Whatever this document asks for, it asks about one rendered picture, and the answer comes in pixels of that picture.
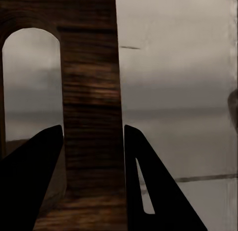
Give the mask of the cutting board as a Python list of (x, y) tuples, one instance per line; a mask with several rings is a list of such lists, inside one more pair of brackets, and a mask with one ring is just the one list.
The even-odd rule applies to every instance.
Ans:
[(116, 0), (0, 0), (0, 161), (6, 157), (2, 48), (23, 28), (60, 42), (66, 184), (32, 231), (128, 231)]

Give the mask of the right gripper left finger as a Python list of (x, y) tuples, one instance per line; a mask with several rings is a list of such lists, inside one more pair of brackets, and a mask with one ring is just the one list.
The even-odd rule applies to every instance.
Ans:
[(0, 161), (0, 231), (32, 231), (63, 145), (47, 128)]

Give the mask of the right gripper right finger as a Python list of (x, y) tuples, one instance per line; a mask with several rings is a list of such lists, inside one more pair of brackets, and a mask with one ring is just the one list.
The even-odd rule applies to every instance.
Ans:
[[(208, 231), (144, 134), (124, 126), (128, 231)], [(155, 214), (144, 212), (138, 159)]]

